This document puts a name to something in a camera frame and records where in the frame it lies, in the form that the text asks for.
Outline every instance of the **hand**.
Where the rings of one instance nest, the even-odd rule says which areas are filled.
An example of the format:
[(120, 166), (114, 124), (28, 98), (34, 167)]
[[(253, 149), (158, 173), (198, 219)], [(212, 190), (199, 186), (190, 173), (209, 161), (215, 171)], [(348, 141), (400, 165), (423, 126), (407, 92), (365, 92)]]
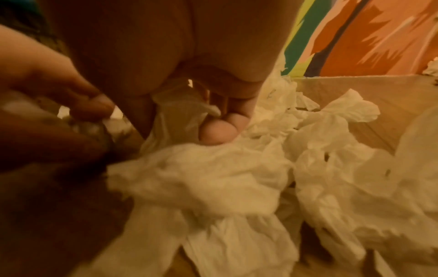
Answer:
[[(109, 117), (111, 100), (87, 82), (67, 57), (0, 26), (0, 98), (13, 89), (70, 107), (82, 120)], [(103, 155), (93, 139), (0, 110), (0, 162), (89, 161)]]
[(302, 1), (39, 2), (79, 71), (144, 137), (155, 116), (149, 93), (189, 78), (223, 111), (200, 130), (202, 142), (220, 144), (248, 125)]

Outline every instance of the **wall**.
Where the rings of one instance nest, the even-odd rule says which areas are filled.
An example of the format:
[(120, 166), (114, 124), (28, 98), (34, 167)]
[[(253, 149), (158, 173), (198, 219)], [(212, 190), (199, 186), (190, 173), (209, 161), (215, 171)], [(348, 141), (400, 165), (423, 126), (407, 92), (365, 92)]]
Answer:
[(438, 0), (305, 0), (283, 74), (420, 73), (438, 56), (437, 15)]

